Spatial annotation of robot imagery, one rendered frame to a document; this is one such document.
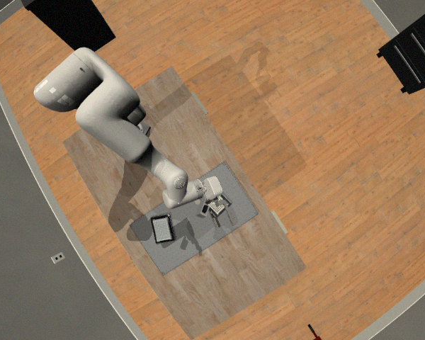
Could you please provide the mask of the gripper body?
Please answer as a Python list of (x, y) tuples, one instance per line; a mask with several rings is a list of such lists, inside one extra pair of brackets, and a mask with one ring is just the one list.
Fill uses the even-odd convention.
[[(203, 186), (203, 194), (206, 197), (205, 203), (222, 195), (223, 189), (216, 176), (206, 178), (202, 182), (200, 181), (200, 183)], [(195, 204), (200, 205), (200, 199), (195, 200)]]

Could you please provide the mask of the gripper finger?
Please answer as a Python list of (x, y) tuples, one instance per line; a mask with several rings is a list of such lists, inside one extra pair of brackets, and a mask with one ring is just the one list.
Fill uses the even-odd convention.
[(235, 218), (234, 218), (232, 212), (230, 212), (230, 209), (228, 208), (228, 205), (227, 205), (227, 203), (226, 203), (226, 201), (224, 199), (219, 200), (219, 198), (216, 197), (216, 198), (210, 200), (210, 203), (212, 203), (212, 202), (215, 202), (215, 205), (216, 206), (224, 205), (225, 210), (227, 212), (227, 216), (229, 218), (229, 221), (230, 221), (231, 225), (235, 225), (236, 224)]
[[(210, 203), (210, 201), (209, 201), (209, 202), (206, 202), (205, 204), (209, 204), (209, 203)], [(218, 221), (218, 218), (217, 218), (217, 217), (214, 217), (214, 215), (213, 215), (213, 212), (212, 212), (211, 208), (209, 208), (209, 213), (210, 213), (210, 216), (211, 216), (211, 218), (212, 218), (212, 221), (213, 221), (213, 223), (214, 223), (214, 225), (215, 225), (215, 228), (220, 227), (220, 223), (219, 223), (219, 221)]]

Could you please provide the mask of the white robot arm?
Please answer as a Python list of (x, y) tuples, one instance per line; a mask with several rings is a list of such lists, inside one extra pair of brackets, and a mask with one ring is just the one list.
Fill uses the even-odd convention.
[(207, 217), (210, 206), (200, 181), (188, 181), (183, 169), (151, 145), (140, 124), (146, 112), (137, 92), (93, 50), (75, 50), (34, 88), (34, 97), (52, 111), (77, 109), (76, 122), (83, 130), (165, 185), (162, 197), (168, 209), (200, 199), (195, 215)]

